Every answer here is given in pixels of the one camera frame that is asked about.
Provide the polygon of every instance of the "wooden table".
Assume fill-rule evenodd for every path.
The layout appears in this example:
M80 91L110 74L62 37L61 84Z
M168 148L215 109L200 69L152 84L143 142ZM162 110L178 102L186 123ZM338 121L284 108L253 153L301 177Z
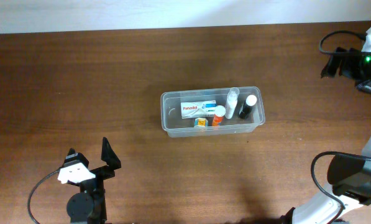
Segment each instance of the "wooden table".
M30 223L32 187L70 147L89 168L102 138L122 161L105 182L112 223L225 223L279 217L318 189L319 152L360 154L371 96L344 77L320 79L327 33L371 22L0 35L0 223ZM325 45L361 47L340 35ZM252 133L170 138L166 91L257 86L267 121ZM326 180L330 157L318 162ZM68 223L78 188L49 179L32 198L42 223ZM371 206L344 217L371 223Z

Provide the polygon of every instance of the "black bottle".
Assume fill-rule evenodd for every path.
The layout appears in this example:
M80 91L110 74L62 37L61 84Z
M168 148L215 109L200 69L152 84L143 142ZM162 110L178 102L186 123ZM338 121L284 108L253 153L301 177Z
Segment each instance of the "black bottle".
M243 102L239 110L239 117L242 119L247 119L253 111L253 106L257 102L257 97L255 95L249 95Z

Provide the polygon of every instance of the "clear plastic bin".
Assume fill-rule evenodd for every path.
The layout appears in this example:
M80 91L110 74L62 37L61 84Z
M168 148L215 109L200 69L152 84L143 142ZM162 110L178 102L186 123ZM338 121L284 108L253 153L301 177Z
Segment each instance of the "clear plastic bin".
M249 133L257 126L264 124L265 114L260 90L257 87L238 87L240 93L232 119L222 121L220 126L212 127L213 118L207 118L209 126L194 128L195 118L182 119L181 103L216 100L217 105L225 105L230 88L174 91L162 94L160 97L160 110L162 112L162 128L170 137L205 136L213 134ZM247 96L255 95L257 103L253 107L248 119L238 117L239 109Z

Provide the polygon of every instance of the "green light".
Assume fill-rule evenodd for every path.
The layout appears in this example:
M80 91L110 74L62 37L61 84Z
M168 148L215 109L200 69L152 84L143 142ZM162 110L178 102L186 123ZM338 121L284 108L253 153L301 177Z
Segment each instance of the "green light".
M366 56L366 57L365 57L365 60L366 60L366 62L371 61L371 56Z

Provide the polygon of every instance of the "white bottle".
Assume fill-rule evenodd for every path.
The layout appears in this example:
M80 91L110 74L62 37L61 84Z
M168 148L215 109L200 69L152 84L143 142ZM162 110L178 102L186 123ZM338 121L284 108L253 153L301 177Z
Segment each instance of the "white bottle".
M231 119L235 112L235 107L237 104L237 96L239 95L239 89L234 87L229 90L227 96L227 103L225 104L225 117Z

